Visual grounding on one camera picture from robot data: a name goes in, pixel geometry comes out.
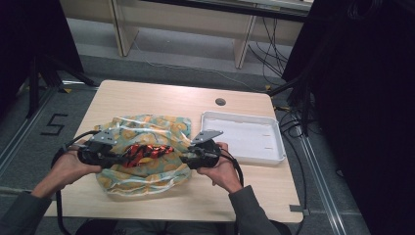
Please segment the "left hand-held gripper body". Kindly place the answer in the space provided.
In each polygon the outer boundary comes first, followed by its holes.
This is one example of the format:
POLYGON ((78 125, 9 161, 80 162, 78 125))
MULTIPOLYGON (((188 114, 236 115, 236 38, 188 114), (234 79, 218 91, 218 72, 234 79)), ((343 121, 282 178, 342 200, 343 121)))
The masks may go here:
POLYGON ((84 164, 110 168, 113 166, 112 158, 123 157, 123 154, 116 154, 112 151, 117 141, 110 129, 91 131, 91 134, 90 139, 78 148, 78 158, 84 164))

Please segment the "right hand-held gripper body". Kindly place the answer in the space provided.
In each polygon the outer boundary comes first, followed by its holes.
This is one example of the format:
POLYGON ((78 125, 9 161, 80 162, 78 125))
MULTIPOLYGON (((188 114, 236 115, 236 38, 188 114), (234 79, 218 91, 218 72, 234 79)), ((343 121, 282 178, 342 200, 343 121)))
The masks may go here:
POLYGON ((193 158, 195 169, 200 167, 214 167, 219 160, 221 150, 213 138, 222 134, 220 130, 202 130, 188 147, 184 157, 193 158))

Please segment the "red and black striped cloth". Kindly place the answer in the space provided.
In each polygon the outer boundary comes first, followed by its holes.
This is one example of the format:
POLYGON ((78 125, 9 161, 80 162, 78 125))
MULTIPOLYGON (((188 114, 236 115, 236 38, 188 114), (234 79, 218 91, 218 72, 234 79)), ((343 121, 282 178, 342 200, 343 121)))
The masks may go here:
POLYGON ((166 154, 170 154, 174 149, 167 145, 140 145, 134 144, 126 149, 124 157, 126 161, 123 163, 124 167, 131 168, 139 165, 149 163, 166 154))

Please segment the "colourful patterned plastic bag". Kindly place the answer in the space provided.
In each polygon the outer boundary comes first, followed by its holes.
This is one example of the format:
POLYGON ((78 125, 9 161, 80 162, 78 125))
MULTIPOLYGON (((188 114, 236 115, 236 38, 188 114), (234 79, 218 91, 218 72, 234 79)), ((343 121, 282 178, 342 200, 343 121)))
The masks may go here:
POLYGON ((180 161, 190 146, 192 122, 187 117, 139 115, 114 117, 99 124, 97 130, 110 129, 117 144, 112 148, 123 154, 131 145, 167 145, 174 149, 149 163, 127 168, 116 164, 96 174, 101 188, 109 195, 140 197, 165 192, 187 181, 192 170, 180 161))

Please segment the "white plastic tray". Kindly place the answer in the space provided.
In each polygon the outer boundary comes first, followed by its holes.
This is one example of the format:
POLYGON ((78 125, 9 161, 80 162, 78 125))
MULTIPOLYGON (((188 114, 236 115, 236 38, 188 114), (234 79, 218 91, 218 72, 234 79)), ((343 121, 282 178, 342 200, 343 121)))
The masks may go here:
POLYGON ((273 117, 204 112, 201 130, 222 131, 214 141, 227 143, 231 155, 244 165, 274 166, 287 157, 273 117))

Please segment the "person's right hand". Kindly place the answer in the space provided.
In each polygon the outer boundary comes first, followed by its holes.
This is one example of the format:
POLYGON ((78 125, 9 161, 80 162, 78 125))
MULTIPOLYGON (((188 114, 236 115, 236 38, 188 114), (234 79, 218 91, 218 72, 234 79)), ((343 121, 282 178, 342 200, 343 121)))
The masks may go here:
POLYGON ((210 178, 213 186, 218 185, 229 194, 236 193, 243 186, 228 152, 228 145, 223 142, 217 142, 217 145, 221 150, 218 163, 214 167, 200 167, 197 169, 197 173, 210 178))

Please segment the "person's left hand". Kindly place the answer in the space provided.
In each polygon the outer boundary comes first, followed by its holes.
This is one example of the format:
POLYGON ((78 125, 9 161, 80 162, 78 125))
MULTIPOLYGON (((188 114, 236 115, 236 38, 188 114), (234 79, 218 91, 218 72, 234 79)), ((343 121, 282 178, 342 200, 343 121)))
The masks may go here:
POLYGON ((84 164, 77 156, 75 149, 62 154, 54 163, 48 178, 50 187, 49 196, 52 196, 67 185, 72 184, 81 177, 101 172, 102 168, 98 165, 84 164))

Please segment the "black tripod stand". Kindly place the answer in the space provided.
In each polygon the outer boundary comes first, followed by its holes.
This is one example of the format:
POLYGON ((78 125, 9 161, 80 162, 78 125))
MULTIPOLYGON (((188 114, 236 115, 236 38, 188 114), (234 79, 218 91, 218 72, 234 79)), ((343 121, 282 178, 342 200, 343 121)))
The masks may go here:
POLYGON ((39 97, 39 79, 42 78, 49 88, 61 90, 64 86, 63 80, 58 75, 58 71, 65 71, 78 81, 90 87, 97 87, 98 84, 91 78, 84 75, 81 71, 70 67, 49 55, 36 55, 29 64, 29 109, 28 118, 32 118, 40 109, 41 98, 39 97))

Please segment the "black metal stand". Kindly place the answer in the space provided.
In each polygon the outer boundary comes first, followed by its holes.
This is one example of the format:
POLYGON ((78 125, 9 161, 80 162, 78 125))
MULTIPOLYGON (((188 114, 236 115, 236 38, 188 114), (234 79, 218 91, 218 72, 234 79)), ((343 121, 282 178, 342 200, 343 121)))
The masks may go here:
POLYGON ((308 115, 310 108, 310 89, 309 82, 305 75, 299 75, 294 79, 287 81, 285 84, 271 89, 266 92, 269 97, 273 97, 287 89, 292 89, 287 102, 290 106, 297 107, 301 110, 300 128, 304 137, 308 136, 308 115))

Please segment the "black curtain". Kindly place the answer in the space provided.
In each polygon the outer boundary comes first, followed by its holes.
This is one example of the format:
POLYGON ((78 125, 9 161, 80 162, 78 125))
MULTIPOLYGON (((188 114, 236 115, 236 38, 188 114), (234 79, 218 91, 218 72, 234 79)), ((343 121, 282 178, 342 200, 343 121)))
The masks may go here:
POLYGON ((0 0, 0 117, 38 59, 86 84, 60 0, 0 0))
POLYGON ((415 0, 314 0, 299 75, 371 234, 415 235, 415 0))

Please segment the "metal floor rail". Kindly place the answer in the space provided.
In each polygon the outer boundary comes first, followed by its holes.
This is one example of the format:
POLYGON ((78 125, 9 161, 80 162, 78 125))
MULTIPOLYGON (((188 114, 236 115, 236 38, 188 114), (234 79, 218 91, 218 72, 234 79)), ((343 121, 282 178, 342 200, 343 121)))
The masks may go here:
POLYGON ((333 234, 346 235, 344 221, 326 183, 319 162, 317 161, 314 149, 312 148, 310 139, 307 136, 302 135, 300 137, 300 144, 309 165, 322 205, 332 227, 333 234))
POLYGON ((0 153, 0 177, 4 174, 7 167, 10 165, 13 158, 23 145, 23 142, 27 139, 29 133, 33 127, 38 123, 40 117, 43 115, 44 110, 48 103, 52 100, 55 94, 58 92, 56 88, 47 89, 39 101, 39 107, 32 113, 30 117, 27 117, 20 125, 17 132, 12 139, 8 142, 6 147, 0 153))

